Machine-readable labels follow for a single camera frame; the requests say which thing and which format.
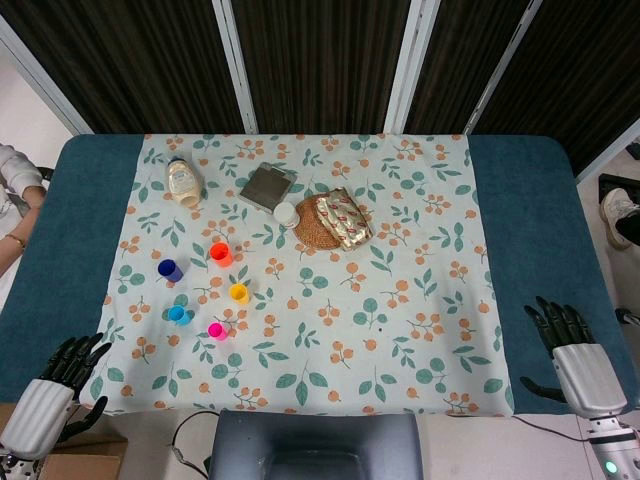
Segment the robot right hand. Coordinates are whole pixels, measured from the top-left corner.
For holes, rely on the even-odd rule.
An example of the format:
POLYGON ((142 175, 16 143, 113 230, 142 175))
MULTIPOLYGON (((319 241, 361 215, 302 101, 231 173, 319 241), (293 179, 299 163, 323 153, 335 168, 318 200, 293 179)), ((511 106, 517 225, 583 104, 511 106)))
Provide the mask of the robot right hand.
POLYGON ((564 403, 582 418, 598 419, 620 414, 627 398, 604 347, 597 343, 582 315, 541 296, 536 308, 525 305, 543 346, 552 360, 559 386, 544 387, 522 376, 532 394, 564 403))

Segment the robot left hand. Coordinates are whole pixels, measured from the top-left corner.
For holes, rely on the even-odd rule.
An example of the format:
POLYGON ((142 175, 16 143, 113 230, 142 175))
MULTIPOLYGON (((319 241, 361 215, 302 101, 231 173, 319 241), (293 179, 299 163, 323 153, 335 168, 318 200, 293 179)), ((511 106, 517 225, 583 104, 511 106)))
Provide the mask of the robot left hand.
POLYGON ((71 337, 49 357, 42 373, 19 398, 1 433, 1 454, 19 460, 45 458, 58 444, 89 430, 104 413, 108 397, 100 394, 89 413, 71 423, 71 409, 95 367, 111 349, 104 334, 71 337))

